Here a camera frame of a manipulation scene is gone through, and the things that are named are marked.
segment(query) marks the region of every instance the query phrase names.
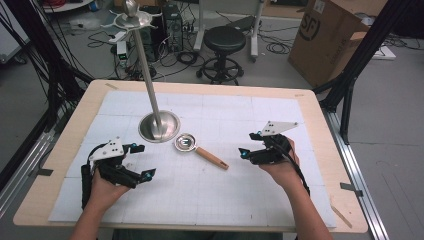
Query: table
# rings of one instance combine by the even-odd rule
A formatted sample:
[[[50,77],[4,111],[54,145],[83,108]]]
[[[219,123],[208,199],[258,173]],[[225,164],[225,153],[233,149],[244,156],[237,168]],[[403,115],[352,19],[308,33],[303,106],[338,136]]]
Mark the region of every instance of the table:
[[[337,227],[332,232],[366,232],[367,223],[355,193],[340,188],[349,183],[339,153],[312,91],[201,84],[154,83],[156,92],[209,95],[257,96],[296,99],[300,105],[323,180],[335,211]],[[50,177],[38,176],[18,209],[14,223],[21,226],[72,226],[73,223],[49,222],[48,217],[60,191],[63,178],[74,159],[90,124],[108,91],[146,91],[143,82],[93,81],[78,108],[47,159],[44,168],[53,169]],[[102,227],[142,228],[136,224],[102,224]],[[151,225],[153,229],[167,226]],[[173,227],[186,229],[185,226]]]

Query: small strainer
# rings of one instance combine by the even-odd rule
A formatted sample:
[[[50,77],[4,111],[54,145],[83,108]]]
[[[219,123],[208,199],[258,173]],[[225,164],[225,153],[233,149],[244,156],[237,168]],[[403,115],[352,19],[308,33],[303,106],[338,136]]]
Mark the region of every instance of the small strainer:
[[[181,152],[190,152],[194,150],[197,154],[202,156],[204,159],[209,162],[217,165],[220,168],[225,170],[228,169],[228,164],[224,161],[213,155],[212,153],[206,151],[205,149],[196,146],[196,139],[193,135],[188,133],[183,133],[175,139],[175,147]]]

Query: chair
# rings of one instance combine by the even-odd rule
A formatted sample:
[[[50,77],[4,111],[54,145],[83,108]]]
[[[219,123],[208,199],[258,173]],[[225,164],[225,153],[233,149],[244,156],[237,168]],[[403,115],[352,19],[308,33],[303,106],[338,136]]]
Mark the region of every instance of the chair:
[[[233,27],[219,26],[207,31],[203,42],[215,52],[216,57],[207,60],[196,72],[196,76],[200,78],[205,75],[211,80],[211,84],[234,81],[238,86],[237,77],[243,76],[244,71],[236,61],[227,56],[244,48],[245,35]]]

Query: white paper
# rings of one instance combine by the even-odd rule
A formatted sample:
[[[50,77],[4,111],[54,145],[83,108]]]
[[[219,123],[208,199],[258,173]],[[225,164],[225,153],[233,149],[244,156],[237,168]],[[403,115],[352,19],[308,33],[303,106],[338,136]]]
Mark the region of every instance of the white paper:
[[[137,173],[156,168],[153,180],[126,193],[103,222],[207,226],[294,227],[284,191],[272,178],[240,158],[239,147],[263,149],[249,133],[271,121],[298,122],[283,134],[296,142],[300,167],[311,198],[328,227],[335,219],[296,100],[245,96],[156,94],[159,109],[176,114],[180,133],[230,167],[223,170],[195,152],[179,152],[173,140],[154,144],[138,133],[140,120],[152,112],[147,93],[111,91],[105,97],[71,164],[49,221],[75,222],[81,213],[80,167],[90,151],[119,136],[123,144],[145,145],[128,154],[123,165]]]

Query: metal pole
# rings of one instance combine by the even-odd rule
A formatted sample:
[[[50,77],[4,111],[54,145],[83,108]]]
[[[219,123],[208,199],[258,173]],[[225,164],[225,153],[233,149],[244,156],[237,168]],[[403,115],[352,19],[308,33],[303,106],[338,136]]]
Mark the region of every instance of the metal pole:
[[[152,105],[153,115],[156,121],[159,134],[162,136],[162,121],[160,119],[158,103],[156,101],[155,90],[150,77],[149,66],[147,65],[146,54],[144,52],[143,41],[141,40],[140,30],[134,30],[135,46],[137,48],[138,59],[140,60],[143,72],[144,82],[146,83],[147,93],[149,94],[150,104]]]

